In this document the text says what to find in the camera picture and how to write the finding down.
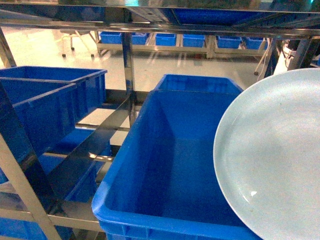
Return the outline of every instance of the blue plastic crate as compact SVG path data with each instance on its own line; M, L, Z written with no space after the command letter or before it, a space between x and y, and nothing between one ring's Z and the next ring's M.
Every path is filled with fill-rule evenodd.
M237 49L241 43L239 36L217 36L216 38L220 49Z
M75 129L72 97L75 84L0 81L38 156Z
M157 46L175 46L176 34L171 33L157 33L155 35L155 45Z
M155 90L240 94L243 90L231 79L214 76L165 74Z
M213 144L236 94L151 92L92 201L110 240L259 240L224 198Z
M243 37L245 45L247 49L256 49L258 50L260 45L262 44L264 38L263 37ZM268 42L265 42L264 50L268 47Z
M61 163L64 158L43 155L39 158L39 160L41 164L54 162L54 164L57 165ZM44 170L46 174L50 172L49 169L44 168ZM97 189L95 181L96 176L96 162L93 161L91 166L87 169L85 174L74 186L65 200L83 203L88 202ZM70 238L72 234L72 228L62 226L55 227L63 240L68 240ZM25 240L47 240L47 237L36 222L28 222L9 218L0 218L0 236Z
M205 35L183 34L184 47L202 48L205 44Z
M149 33L132 33L132 44L134 45L145 45L147 39L149 37Z
M175 9L174 13L181 24L232 26L260 18L263 14L253 11L230 11L208 9Z
M122 33L114 31L102 31L100 33L102 44L122 44Z
M78 122L105 102L106 72L100 69L21 66L1 69L0 77L76 84L72 94L75 121Z

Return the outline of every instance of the crate rim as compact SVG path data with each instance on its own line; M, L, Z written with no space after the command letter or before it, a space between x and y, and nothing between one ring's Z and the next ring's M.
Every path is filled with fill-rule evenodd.
M232 80L229 77L224 77L224 76L200 76L200 75L186 75L186 74L171 74L171 73L167 73L164 74L163 77L160 79L160 81L157 83L157 85L155 86L155 90L153 91L164 91L163 89L159 89L160 86L162 85L162 83L164 82L164 80L166 80L166 78L168 76L183 76L183 77L191 77L191 78L208 78L208 79L212 79L212 78L219 78L219 79L226 79L229 80L241 93L244 91L234 80ZM166 91L183 91L183 92L193 92L193 91L186 91L186 90L166 90ZM218 93L218 92L211 92L213 94L236 94L236 93Z
M108 70L106 69L94 69L94 68L76 68L76 67L53 67L53 66L14 66L14 67L10 67L10 68L5 68L3 69L3 71L5 71L6 69L19 69L19 68L42 68L42 69L63 69L63 70L93 70L96 72L78 77L76 79L73 80L55 80L55 79L40 79L40 78L24 78L24 77L5 77L5 76L0 76L0 80L1 79L7 79L7 80L26 80L26 81L34 81L34 82L51 82L51 83L74 83L74 82L82 82L82 81L86 81L88 78L91 77L96 77L102 74L106 74L108 73Z
M0 77L0 81L1 80L8 80L8 81L21 81L21 82L40 82L40 81L33 81L33 80L28 80L26 78L24 79L11 79L11 78L6 78L6 77ZM61 86L59 88L55 88L54 90L51 91L47 91L45 93L39 94L37 96L34 97L30 97L26 100L20 101L18 103L13 104L12 106L14 108L19 108L19 109L26 109L26 108L33 108L34 104L32 102L38 100L38 99L46 99L48 97L50 97L53 94L57 94L57 96L60 96L62 94L65 94L67 92L70 92L74 89L77 88L77 85L75 83L66 83L66 82L52 82L53 84L65 84L64 86Z

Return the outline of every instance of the stainless steel rack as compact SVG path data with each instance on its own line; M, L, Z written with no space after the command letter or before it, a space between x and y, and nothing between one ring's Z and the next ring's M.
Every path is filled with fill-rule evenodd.
M221 11L229 16L247 11L256 15L255 18L229 24L213 24L201 17L184 22L177 14L181 9L200 13ZM267 76L272 74L269 60L277 55L276 43L284 39L301 40L289 69L310 65L320 44L320 0L0 0L0 26L124 32L122 46L114 47L123 50L126 91L108 90L110 97L104 107L116 110L100 126L94 126L94 137L83 142L67 157L74 159L73 164L75 161L80 164L92 160L109 162L112 158L99 156L101 145L92 148L92 143L105 143L115 131L127 131L120 128L121 123L129 115L132 126L136 109L146 96L146 92L135 91L133 50L136 47L132 46L131 33L202 34L209 36L207 41L210 44L213 44L213 36L216 35L270 38L262 72L262 76ZM1 29L0 57L5 67L16 65ZM7 97L0 99L0 106L0 114L8 115L13 123L17 123L6 126L5 130L12 135L20 132L15 140L25 144L24 151L27 153L25 160L19 164L17 156L7 145L4 126L0 126L0 168L13 187L2 187L0 190L0 217L37 222L49 240L61 239L55 225L82 229L78 236L73 236L79 240L105 238L103 234L98 234L102 229L89 203L57 199L46 177L36 180L34 175L26 174L26 166L32 168L39 165L37 156ZM39 197L43 195L37 187L39 185L49 196L49 206Z

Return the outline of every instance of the metal frame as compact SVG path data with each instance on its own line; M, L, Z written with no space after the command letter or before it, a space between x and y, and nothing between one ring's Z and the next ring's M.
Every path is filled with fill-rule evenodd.
M100 126L97 125L81 125L79 127L90 127L94 128L94 133L87 138L81 145L79 145L64 162L64 166L58 167L48 178L59 178L61 173L66 169L66 166L70 167L70 164L77 162L79 166L86 166L90 161L102 161L111 162L113 158L109 156L100 156L100 152L104 149L104 144L109 141L111 136L116 131L128 131L128 128L121 128L121 123L129 115L130 126L134 123L137 115L138 104L143 102L146 93L135 91L135 79L134 79L134 64L133 64L133 51L165 51L165 52L188 52L188 53L203 53L207 57L212 58L217 54L241 54L245 52L241 49L218 49L216 48L216 41L214 35L241 35L249 37L266 37L276 38L280 40L284 39L307 39L301 41L298 51L295 56L295 63L290 64L290 69L303 67L304 64L310 59L312 49L319 45L318 40L313 40L313 36L320 36L320 29L307 29L303 26L308 26L314 19L319 19L320 9L312 8L320 6L319 1L315 0L312 5L308 0L302 1L291 1L295 5L299 5L294 11L277 12L275 11L272 15L262 16L259 20L250 21L247 23L238 24L235 26L214 26L204 24L180 24L178 18L176 18L174 8L199 8L199 9L222 9L225 11L243 9L243 3L245 1L237 0L234 3L228 3L221 5L221 1L217 4L215 1L207 2L206 5L203 3L190 0L190 1L178 1L175 7L171 7L171 1L150 1L141 0L138 1L139 6L125 6L121 1L104 1L98 6L88 6L88 8L102 9L104 10L105 19L88 21L85 19L67 19L62 21L60 19L48 18L46 14L39 14L37 16L30 15L32 11L29 11L34 6L68 9L69 5L61 4L59 2L43 2L38 0L22 0L19 2L11 3L10 0L0 0L0 12L4 13L4 16L0 17L0 26L23 26L32 28L47 28L47 29L75 29L75 30L91 30L91 31L111 31L111 32L124 32L122 35L122 46L121 45L108 45L101 44L97 41L97 48L99 51L102 49L107 50L121 50L123 51L124 59L124 73L126 91L111 91L111 95L114 97L110 101L110 104L105 104L103 107L114 107L118 106L113 114L111 114ZM247 7L252 11L261 10L259 6L253 4ZM293 20L291 22L277 23L274 22L274 27L263 27L268 25L270 21L274 21L277 18L286 19L292 13L313 13L308 19ZM294 26L298 24L299 28L287 28L287 26ZM131 33L176 33L176 34L202 34L208 35L206 39L205 48L181 48L181 42L178 41L175 47L162 47L147 44L145 46L132 46ZM95 33L95 39L98 40L99 36ZM269 60L272 53L275 50L276 41L272 40L270 47L266 53L265 67L262 70L262 76L265 75ZM261 56L264 51L246 51L245 55ZM13 67L16 65L13 55L10 51L5 36L0 29L0 57L6 68ZM21 127L18 118L14 120L16 125L12 126L13 131ZM29 155L25 156L25 160L21 164L18 164L16 159L17 156L11 152L8 141L5 141L5 136L2 135L0 127L0 168L4 171L10 183L14 187L12 188L1 188L0 187L0 217L25 220L31 222L37 222L45 235L49 240L59 240L60 237L54 225L65 226L77 229L87 230L85 232L87 238L96 238L96 232L101 232L102 229L99 226L98 220L93 216L91 211L91 205L88 203L69 202L59 198L61 196L47 195L46 197L53 198L50 203L53 205L45 206L41 202L41 195L37 191L37 185L33 182L32 175L27 175L26 170L28 166L37 166L38 159L35 156L34 151L30 147L28 139L26 140L27 149ZM76 167L72 174L80 174L81 171L77 171L79 168ZM41 181L43 186L46 186L47 179L44 176ZM84 231L80 232L78 239L83 239Z

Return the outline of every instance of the metal rod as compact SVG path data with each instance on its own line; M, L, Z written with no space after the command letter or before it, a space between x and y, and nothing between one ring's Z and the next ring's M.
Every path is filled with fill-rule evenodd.
M286 29L261 27L229 27L196 24L157 24L157 23L102 23L102 22L74 22L33 19L0 19L0 26L20 26L37 29L77 29L108 32L131 33L174 33L200 35L229 35L247 37L265 37L283 39L307 39L311 36L320 36L320 29Z
M131 12L124 10L124 21L129 23L131 19ZM122 50L123 50L123 63L124 63L124 77L126 94L130 96L130 111L129 123L130 127L136 120L136 102L137 96L135 93L135 74L134 74L134 56L132 50L132 33L124 32L122 34Z
M312 58L314 57L319 45L320 39L301 40L294 58L289 63L288 71L309 68Z
M0 27L0 58L5 68L11 68L11 67L17 66L14 56L12 55L12 52L10 50L10 47L8 45L8 42L6 40L6 37L1 27Z
M24 172L20 168L1 134L0 149L0 168L10 180L27 209L32 213L33 218L39 224L43 233L49 240L61 240L54 224L47 216L47 213L42 207L36 193L29 184Z
M55 153L55 152L46 152L43 155L52 156L52 157L59 157L59 158L66 158L68 156L66 154ZM104 163L110 163L110 162L113 162L113 160L114 160L113 156L94 155L94 154L91 154L91 158L94 161L104 162Z

